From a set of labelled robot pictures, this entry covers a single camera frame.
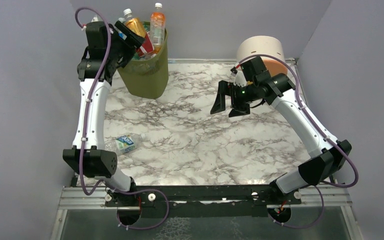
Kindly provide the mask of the red gold drink can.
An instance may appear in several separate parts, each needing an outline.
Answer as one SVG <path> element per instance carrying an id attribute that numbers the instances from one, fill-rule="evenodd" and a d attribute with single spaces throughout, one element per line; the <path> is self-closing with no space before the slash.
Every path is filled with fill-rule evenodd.
<path id="1" fill-rule="evenodd" d="M 139 58 L 151 54 L 155 50 L 154 45 L 150 40 L 150 35 L 145 28 L 145 24 L 139 18 L 128 19 L 124 22 L 124 25 L 136 35 L 143 38 L 142 45 L 136 51 Z"/>

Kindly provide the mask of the green tinted bottle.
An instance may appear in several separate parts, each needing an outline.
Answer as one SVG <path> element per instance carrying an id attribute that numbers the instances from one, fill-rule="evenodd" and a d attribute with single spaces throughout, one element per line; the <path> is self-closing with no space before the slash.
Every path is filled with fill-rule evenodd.
<path id="1" fill-rule="evenodd" d="M 130 8 L 126 8 L 123 11 L 123 14 L 124 14 L 124 23 L 128 22 L 134 18 L 133 12 Z"/>

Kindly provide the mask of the orange juice bottle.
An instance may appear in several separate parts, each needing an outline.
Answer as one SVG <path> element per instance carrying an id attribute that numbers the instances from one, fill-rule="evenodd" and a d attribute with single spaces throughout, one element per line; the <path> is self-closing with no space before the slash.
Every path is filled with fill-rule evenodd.
<path id="1" fill-rule="evenodd" d="M 166 17 L 163 13 L 163 5 L 156 2 L 155 9 L 150 17 L 150 40 L 154 47 L 153 53 L 157 54 L 163 47 L 165 40 Z"/>

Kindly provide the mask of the dark green label bottle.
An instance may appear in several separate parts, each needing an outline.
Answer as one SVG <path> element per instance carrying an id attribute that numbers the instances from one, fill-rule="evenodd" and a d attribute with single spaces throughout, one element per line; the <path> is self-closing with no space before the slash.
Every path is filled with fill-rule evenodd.
<path id="1" fill-rule="evenodd" d="M 141 147 L 145 140 L 147 140 L 147 136 L 144 133 L 126 133 L 107 141 L 104 149 L 114 152 L 117 156 L 121 156 Z"/>

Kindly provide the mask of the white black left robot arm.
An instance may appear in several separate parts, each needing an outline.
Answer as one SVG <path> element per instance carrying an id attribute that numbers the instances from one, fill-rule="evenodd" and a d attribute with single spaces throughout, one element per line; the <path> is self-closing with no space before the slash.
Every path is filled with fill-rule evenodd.
<path id="1" fill-rule="evenodd" d="M 102 21 L 85 26 L 88 45 L 77 66 L 81 96 L 77 131 L 62 158 L 81 178 L 129 192 L 133 179 L 117 167 L 116 153 L 105 149 L 105 108 L 113 75 L 131 61 L 145 39 L 120 21 L 108 27 Z"/>

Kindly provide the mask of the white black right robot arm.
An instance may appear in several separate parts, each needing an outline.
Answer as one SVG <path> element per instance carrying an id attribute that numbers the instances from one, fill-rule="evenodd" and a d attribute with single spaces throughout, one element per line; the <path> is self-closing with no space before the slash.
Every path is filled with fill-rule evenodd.
<path id="1" fill-rule="evenodd" d="M 221 80 L 210 114 L 225 111 L 226 97 L 230 97 L 231 111 L 228 116 L 250 114 L 250 104 L 260 100 L 277 110 L 303 142 L 309 160 L 300 164 L 270 184 L 270 194 L 278 198 L 308 186 L 316 186 L 338 172 L 344 165 L 352 146 L 348 140 L 338 140 L 325 129 L 307 108 L 296 86 L 285 73 L 271 75 L 260 56 L 252 56 L 237 63 L 233 74 L 241 69 L 245 86 Z"/>

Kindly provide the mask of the green mesh waste bin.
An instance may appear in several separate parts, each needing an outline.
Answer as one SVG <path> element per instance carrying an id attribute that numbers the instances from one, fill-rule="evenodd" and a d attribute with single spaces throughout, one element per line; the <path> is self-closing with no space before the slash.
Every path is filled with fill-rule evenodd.
<path id="1" fill-rule="evenodd" d="M 168 33 L 164 32 L 162 45 L 155 49 L 150 40 L 150 23 L 142 21 L 141 24 L 146 31 L 145 42 L 132 60 L 125 67 L 119 67 L 117 72 L 130 94 L 157 99 L 165 91 L 169 80 Z"/>

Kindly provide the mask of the cream cylindrical drum container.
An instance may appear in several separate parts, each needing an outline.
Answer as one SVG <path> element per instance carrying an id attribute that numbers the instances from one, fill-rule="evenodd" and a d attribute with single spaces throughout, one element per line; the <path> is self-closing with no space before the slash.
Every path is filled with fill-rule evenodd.
<path id="1" fill-rule="evenodd" d="M 247 38 L 239 45 L 236 51 L 236 60 L 240 61 L 245 57 L 255 54 L 270 55 L 285 62 L 282 44 L 277 38 L 272 36 L 257 35 Z M 261 57 L 261 59 L 272 77 L 280 73 L 288 73 L 288 69 L 277 60 L 269 57 Z"/>

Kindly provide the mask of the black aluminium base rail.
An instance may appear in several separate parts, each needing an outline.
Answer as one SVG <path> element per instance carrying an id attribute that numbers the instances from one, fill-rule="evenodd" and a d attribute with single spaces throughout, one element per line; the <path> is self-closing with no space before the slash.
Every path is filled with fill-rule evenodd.
<path id="1" fill-rule="evenodd" d="M 139 193 L 127 196 L 98 187 L 86 196 L 79 187 L 64 188 L 60 210 L 115 211 L 122 217 L 148 219 L 267 217 L 269 209 L 352 206 L 347 190 L 320 184 L 276 197 L 268 185 L 167 185 L 138 186 Z"/>

